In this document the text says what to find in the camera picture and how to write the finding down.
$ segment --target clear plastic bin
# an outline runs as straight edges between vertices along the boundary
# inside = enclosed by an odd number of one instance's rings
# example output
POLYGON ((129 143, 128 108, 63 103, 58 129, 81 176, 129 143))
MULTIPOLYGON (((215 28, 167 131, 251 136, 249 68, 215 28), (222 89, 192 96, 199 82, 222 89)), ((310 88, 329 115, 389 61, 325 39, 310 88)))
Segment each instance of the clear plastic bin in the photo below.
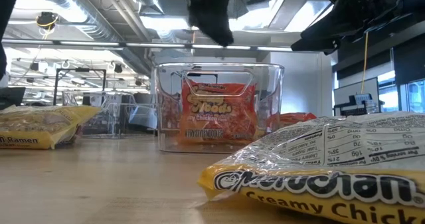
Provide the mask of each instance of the clear plastic bin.
POLYGON ((64 91, 62 105, 98 106, 101 111, 81 128, 83 138, 138 138, 152 135, 157 127, 154 104, 138 104, 126 92, 64 91))
POLYGON ((283 77, 277 64, 158 65, 160 150, 227 154, 273 132, 283 77))

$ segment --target yellow noodle package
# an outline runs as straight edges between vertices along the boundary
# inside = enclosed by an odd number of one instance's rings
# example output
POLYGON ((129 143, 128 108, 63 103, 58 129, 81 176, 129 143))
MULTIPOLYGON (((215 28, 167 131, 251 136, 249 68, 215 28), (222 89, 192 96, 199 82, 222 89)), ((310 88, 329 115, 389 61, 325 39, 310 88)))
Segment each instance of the yellow noodle package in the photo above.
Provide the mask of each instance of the yellow noodle package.
POLYGON ((0 111, 0 148, 54 149, 99 112, 90 106, 9 107, 0 111))
POLYGON ((344 223, 425 223, 425 114, 318 118, 205 169, 209 198, 233 191, 344 223))

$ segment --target wooden table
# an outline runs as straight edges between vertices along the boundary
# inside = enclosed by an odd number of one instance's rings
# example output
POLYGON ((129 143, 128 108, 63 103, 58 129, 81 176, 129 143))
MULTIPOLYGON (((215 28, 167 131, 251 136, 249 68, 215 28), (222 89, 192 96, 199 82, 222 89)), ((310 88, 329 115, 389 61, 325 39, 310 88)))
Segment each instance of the wooden table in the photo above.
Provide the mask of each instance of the wooden table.
POLYGON ((57 150, 0 150, 0 223, 329 223, 196 184, 226 155, 172 154, 153 136, 79 140, 57 150))

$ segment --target plastic bin handle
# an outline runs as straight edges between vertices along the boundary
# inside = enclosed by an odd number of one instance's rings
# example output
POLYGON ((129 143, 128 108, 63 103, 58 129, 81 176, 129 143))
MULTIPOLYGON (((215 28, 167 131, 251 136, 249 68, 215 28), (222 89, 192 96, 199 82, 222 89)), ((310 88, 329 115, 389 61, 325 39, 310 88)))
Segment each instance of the plastic bin handle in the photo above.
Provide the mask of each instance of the plastic bin handle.
POLYGON ((250 84, 252 83, 252 81, 254 80, 254 75, 248 71, 248 70, 244 70, 244 71, 193 71, 193 70, 186 70, 183 73, 183 77, 186 80, 187 85, 189 86, 189 88, 191 89, 191 93, 196 95, 196 96, 241 96, 245 93, 246 89, 250 86, 250 84), (216 84, 218 84, 218 75, 219 74, 247 74, 249 75, 249 79, 248 82, 245 84, 244 88, 242 89, 242 91, 240 91, 237 94, 225 94, 225 93, 216 93, 216 94, 197 94, 195 92, 195 90, 192 87, 192 84, 190 81, 189 77, 200 77, 200 76, 215 76, 216 78, 216 84))

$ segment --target nutrition facts label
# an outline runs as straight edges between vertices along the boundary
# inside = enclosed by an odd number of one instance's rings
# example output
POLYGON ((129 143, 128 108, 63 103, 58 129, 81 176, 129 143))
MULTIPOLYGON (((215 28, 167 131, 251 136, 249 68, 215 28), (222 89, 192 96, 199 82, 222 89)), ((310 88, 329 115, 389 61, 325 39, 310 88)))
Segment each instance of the nutrition facts label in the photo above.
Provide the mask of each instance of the nutrition facts label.
POLYGON ((340 120, 325 125, 305 124, 281 129, 251 144, 259 155, 257 159, 269 155, 274 162, 359 166, 425 154, 423 115, 363 123, 340 120))

